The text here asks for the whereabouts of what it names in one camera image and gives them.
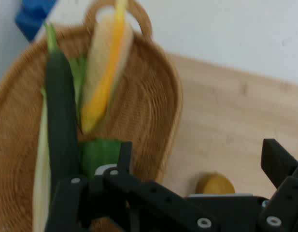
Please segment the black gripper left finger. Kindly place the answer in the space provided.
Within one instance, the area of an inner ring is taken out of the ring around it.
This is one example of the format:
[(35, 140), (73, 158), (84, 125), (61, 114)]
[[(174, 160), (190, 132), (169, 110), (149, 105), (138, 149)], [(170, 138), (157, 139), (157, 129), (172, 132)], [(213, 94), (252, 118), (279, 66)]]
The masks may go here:
[(216, 232), (219, 222), (160, 184), (131, 173), (132, 143), (120, 147), (115, 167), (87, 179), (80, 173), (79, 147), (65, 152), (55, 173), (55, 193), (47, 232), (86, 232), (93, 220), (107, 217), (126, 232)]

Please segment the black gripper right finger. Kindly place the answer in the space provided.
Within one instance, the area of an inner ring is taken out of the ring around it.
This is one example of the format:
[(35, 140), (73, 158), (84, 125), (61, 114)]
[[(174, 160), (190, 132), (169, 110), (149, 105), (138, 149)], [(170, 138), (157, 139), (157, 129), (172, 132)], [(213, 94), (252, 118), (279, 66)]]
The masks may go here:
[(298, 161), (275, 139), (264, 139), (261, 168), (275, 193), (258, 218), (263, 232), (298, 232)]

